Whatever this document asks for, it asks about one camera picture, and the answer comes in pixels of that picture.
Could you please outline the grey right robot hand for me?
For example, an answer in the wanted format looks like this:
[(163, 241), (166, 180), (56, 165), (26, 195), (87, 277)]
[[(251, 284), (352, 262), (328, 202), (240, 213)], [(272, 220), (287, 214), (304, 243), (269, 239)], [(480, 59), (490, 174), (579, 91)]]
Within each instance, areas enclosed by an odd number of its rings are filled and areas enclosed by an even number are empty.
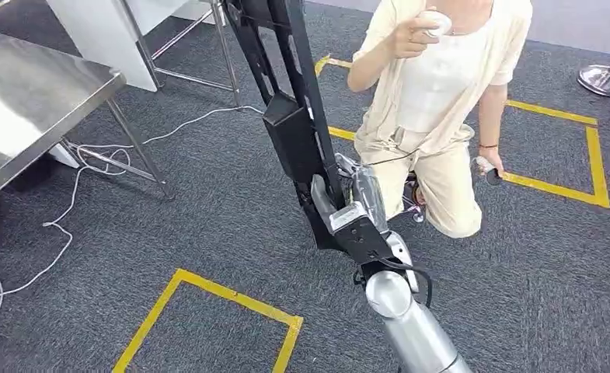
[(310, 190), (315, 207), (328, 232), (334, 235), (352, 221), (366, 217), (381, 236), (388, 236), (390, 229), (385, 205), (373, 169), (340, 153), (335, 154), (335, 160), (339, 175), (350, 181), (346, 206), (339, 210), (334, 207), (327, 195), (325, 181), (318, 174), (312, 177)]

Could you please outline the person's left hand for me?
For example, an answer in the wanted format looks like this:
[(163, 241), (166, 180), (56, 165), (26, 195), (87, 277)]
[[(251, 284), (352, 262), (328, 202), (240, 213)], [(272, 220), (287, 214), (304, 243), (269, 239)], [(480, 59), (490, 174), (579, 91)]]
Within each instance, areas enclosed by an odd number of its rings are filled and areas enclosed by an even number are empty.
[(497, 172), (499, 178), (504, 177), (504, 166), (496, 145), (492, 147), (479, 146), (479, 157), (484, 159), (484, 161), (478, 162), (482, 174), (486, 174), (493, 169)]

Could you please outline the person's right hand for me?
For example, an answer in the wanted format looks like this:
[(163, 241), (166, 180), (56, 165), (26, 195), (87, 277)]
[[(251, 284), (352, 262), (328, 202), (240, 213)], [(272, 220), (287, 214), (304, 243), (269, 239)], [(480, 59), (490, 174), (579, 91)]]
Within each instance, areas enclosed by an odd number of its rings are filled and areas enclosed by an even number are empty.
[(388, 37), (389, 56), (395, 59), (420, 56), (429, 44), (437, 43), (437, 38), (432, 37), (429, 31), (438, 29), (437, 22), (422, 15), (411, 17), (400, 23)]

